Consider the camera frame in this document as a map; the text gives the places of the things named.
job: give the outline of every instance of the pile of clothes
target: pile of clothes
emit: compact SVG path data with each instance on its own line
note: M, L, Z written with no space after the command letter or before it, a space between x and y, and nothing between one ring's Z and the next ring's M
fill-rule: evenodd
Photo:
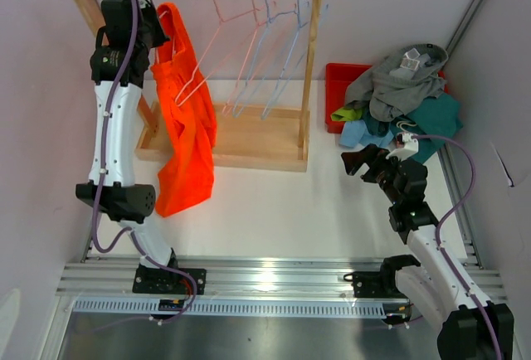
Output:
M460 105L445 93L439 71L448 60L432 44L407 46L361 74L347 88L345 106L332 120L346 121L339 144L387 147L399 133L453 137L462 123ZM422 140L412 158L424 163L444 142Z

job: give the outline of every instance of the green cloth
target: green cloth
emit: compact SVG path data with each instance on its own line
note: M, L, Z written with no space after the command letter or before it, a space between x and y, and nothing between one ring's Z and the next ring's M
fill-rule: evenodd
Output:
M417 109L395 119L391 124L391 131L396 137L402 132L397 127L397 122L408 121L417 124L415 127L403 126L413 134L439 134L452 138L463 127L458 118L459 108L459 102L446 93L438 98L427 97ZM424 163L444 144L444 140L419 140L419 151L412 158Z
M334 111L330 118L336 122L350 122L357 121L362 118L363 109L354 109L348 105L344 105L337 111Z
M367 125L367 131L372 136L378 136L379 138L383 138L387 134L387 132L389 132L389 123L378 121L377 119L375 119L371 115L371 112L369 111L368 107L363 111L362 119Z

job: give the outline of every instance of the gray clothing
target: gray clothing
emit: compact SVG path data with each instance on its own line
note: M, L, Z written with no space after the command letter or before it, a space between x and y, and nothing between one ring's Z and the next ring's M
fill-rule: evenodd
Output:
M400 66L404 53L415 47L421 54L427 53L432 63L420 68L412 79L389 75ZM345 104L354 108L369 105L371 116L382 122L415 110L426 97L439 97L446 81L437 73L448 60L446 51L431 44L411 45L396 51L383 62L361 74L347 88Z
M427 53L424 53L417 60L419 62L420 69L422 69L426 65L426 63L430 61L431 59ZM409 70L408 68L398 67L398 68L395 68L394 70L391 70L391 72L389 72L389 75L394 76L395 78L403 78L407 80L412 80L415 77L415 74L417 72L418 71Z

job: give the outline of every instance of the wooden base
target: wooden base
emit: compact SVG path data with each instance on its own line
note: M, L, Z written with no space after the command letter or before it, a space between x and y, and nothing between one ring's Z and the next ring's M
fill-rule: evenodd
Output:
M309 129L305 130L304 143L299 147L300 109L276 108L262 120L261 105L247 106L238 118L222 115L221 104L214 107L217 114L215 165L306 172ZM142 160L165 162L173 148L157 101L151 110L157 118L158 129L153 132L144 126L135 153ZM308 123L309 111L305 120Z

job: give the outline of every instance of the clothes rack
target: clothes rack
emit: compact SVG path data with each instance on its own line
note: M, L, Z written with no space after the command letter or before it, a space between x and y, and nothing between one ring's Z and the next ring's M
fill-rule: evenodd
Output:
M105 22L96 0L74 0L95 35ZM321 0L312 0L304 89L300 108L275 107L261 120L263 105L249 105L240 118L222 115L223 104L214 104L218 116L217 166L304 172L308 162L309 89L319 28ZM164 160L172 151L158 101L149 107L142 96L138 112L144 129L135 149L143 160Z

